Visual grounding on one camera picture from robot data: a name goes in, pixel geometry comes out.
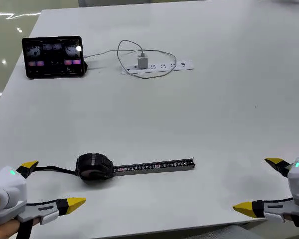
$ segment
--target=human hand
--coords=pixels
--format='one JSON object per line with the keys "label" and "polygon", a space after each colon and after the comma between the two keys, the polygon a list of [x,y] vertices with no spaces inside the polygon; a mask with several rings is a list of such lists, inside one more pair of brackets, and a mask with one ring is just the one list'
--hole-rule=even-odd
{"label": "human hand", "polygon": [[[38,224],[39,218],[33,220],[33,225]],[[13,234],[17,233],[20,227],[20,222],[16,219],[12,219],[5,224],[0,225],[0,239],[8,239]]]}

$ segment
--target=white cable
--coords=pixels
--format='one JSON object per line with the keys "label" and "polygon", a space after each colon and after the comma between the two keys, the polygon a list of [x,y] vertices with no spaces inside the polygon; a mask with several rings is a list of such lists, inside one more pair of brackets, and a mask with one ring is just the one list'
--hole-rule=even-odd
{"label": "white cable", "polygon": [[[121,62],[120,57],[119,57],[120,45],[121,45],[122,42],[124,42],[124,41],[130,42],[130,43],[133,43],[133,44],[139,46],[139,47],[140,47],[140,51],[142,51],[142,52],[144,52],[144,51],[155,51],[155,52],[160,52],[160,53],[163,53],[163,54],[170,55],[170,56],[174,57],[175,65],[174,65],[173,68],[171,68],[171,70],[169,70],[167,73],[164,73],[164,74],[159,75],[159,76],[148,76],[148,77],[146,77],[146,76],[138,76],[138,75],[136,75],[136,74],[130,73],[130,72],[124,67],[124,65],[123,65],[123,63]],[[140,78],[140,79],[151,79],[151,78],[157,78],[157,77],[166,76],[166,75],[168,75],[170,72],[172,72],[172,71],[175,69],[176,64],[177,64],[176,56],[174,56],[173,54],[168,53],[168,52],[165,52],[165,51],[154,50],[154,49],[142,49],[142,47],[141,47],[140,45],[138,45],[137,43],[135,43],[135,42],[133,42],[133,41],[129,41],[129,40],[122,40],[122,41],[120,41],[120,43],[119,43],[119,45],[118,45],[118,49],[117,49],[117,51],[116,51],[116,55],[117,55],[117,57],[118,57],[118,60],[119,60],[119,62],[120,62],[120,64],[121,64],[122,68],[125,70],[125,72],[126,72],[127,74],[131,75],[131,76],[135,76],[135,77]]]}
{"label": "white cable", "polygon": [[[84,58],[88,58],[88,57],[92,57],[92,56],[100,56],[100,55],[104,55],[106,53],[112,52],[112,51],[117,51],[117,50],[108,50],[102,53],[97,53],[97,54],[93,54],[93,55],[84,55]],[[140,51],[139,49],[132,49],[132,50],[120,50],[120,51],[132,51],[132,52],[136,52],[136,51]]]}
{"label": "white cable", "polygon": [[[132,49],[132,50],[120,50],[120,46],[122,44],[122,42],[130,42],[130,43],[133,43],[135,45],[137,45],[140,49]],[[175,67],[176,67],[176,64],[177,64],[177,59],[176,59],[176,56],[174,56],[173,54],[171,53],[168,53],[168,52],[165,52],[165,51],[160,51],[160,50],[155,50],[155,49],[143,49],[140,45],[138,45],[137,43],[133,42],[133,41],[129,41],[129,40],[122,40],[120,41],[119,45],[118,45],[118,49],[117,50],[108,50],[108,51],[105,51],[105,52],[101,52],[101,53],[97,53],[97,54],[93,54],[93,55],[85,55],[84,58],[88,58],[88,57],[92,57],[92,56],[100,56],[100,55],[104,55],[106,53],[109,53],[109,52],[112,52],[112,51],[116,51],[116,55],[118,57],[118,60],[121,64],[121,67],[125,70],[125,72],[131,76],[135,76],[137,78],[141,78],[141,79],[151,79],[151,78],[157,78],[157,77],[162,77],[162,76],[166,76],[168,75],[169,73],[171,73]],[[123,65],[123,63],[121,62],[121,59],[120,59],[120,56],[119,56],[119,51],[129,51],[129,53],[133,53],[133,52],[137,52],[137,51],[141,51],[141,52],[144,52],[144,51],[155,51],[155,52],[160,52],[160,53],[163,53],[163,54],[166,54],[166,55],[170,55],[174,58],[174,66],[173,68],[171,68],[171,70],[169,70],[167,73],[164,73],[162,75],[158,75],[158,76],[149,76],[149,77],[143,77],[143,76],[138,76],[136,74],[133,74],[133,73],[130,73]]]}

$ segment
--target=tablet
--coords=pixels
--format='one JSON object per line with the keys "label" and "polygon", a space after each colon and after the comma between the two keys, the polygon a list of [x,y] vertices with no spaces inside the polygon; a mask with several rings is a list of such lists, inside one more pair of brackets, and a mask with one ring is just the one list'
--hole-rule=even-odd
{"label": "tablet", "polygon": [[80,36],[24,38],[22,48],[29,78],[81,77],[86,72]]}

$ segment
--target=charging cable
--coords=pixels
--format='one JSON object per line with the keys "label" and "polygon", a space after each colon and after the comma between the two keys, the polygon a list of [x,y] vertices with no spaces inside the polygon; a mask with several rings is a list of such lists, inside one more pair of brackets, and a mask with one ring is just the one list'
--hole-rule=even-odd
{"label": "charging cable", "polygon": [[[123,42],[129,42],[129,43],[133,43],[135,44],[136,46],[139,47],[139,49],[133,49],[133,50],[120,50],[120,46]],[[99,55],[104,55],[106,53],[109,53],[109,52],[112,52],[112,51],[116,51],[116,55],[117,55],[117,58],[118,58],[118,61],[121,65],[121,67],[124,69],[124,71],[131,75],[131,76],[134,76],[134,77],[137,77],[137,78],[140,78],[140,79],[151,79],[151,78],[157,78],[157,77],[162,77],[162,76],[166,76],[168,75],[169,73],[171,73],[175,67],[176,67],[176,64],[177,64],[177,59],[176,57],[171,54],[171,53],[168,53],[168,52],[165,52],[165,51],[161,51],[161,50],[155,50],[155,49],[143,49],[139,44],[133,42],[133,41],[129,41],[129,40],[122,40],[120,41],[119,45],[118,45],[118,48],[117,50],[108,50],[108,51],[105,51],[105,52],[102,52],[102,53],[97,53],[97,54],[93,54],[93,55],[87,55],[87,56],[84,56],[84,58],[88,58],[88,57],[92,57],[92,56],[99,56]],[[137,74],[133,74],[133,73],[130,73],[126,68],[125,66],[123,65],[121,59],[120,59],[120,56],[119,56],[119,52],[120,51],[129,51],[129,52],[137,52],[137,51],[140,51],[140,55],[138,56],[138,68],[139,69],[147,69],[148,68],[148,57],[146,56],[146,54],[144,52],[146,51],[154,51],[154,52],[160,52],[160,53],[163,53],[163,54],[166,54],[166,55],[169,55],[171,57],[174,58],[174,66],[166,73],[162,74],[162,75],[158,75],[158,76],[148,76],[148,77],[144,77],[144,76],[139,76]]]}

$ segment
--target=tiled floor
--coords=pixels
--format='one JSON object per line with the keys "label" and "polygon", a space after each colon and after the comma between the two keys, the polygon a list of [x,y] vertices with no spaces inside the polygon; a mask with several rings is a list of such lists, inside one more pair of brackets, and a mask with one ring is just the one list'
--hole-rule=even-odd
{"label": "tiled floor", "polygon": [[[41,10],[66,7],[78,7],[78,0],[0,0],[0,95],[22,51],[21,39],[30,35]],[[251,231],[268,239],[299,235],[299,229],[292,223],[263,223]],[[174,233],[166,238],[183,237],[179,236],[176,237]]]}

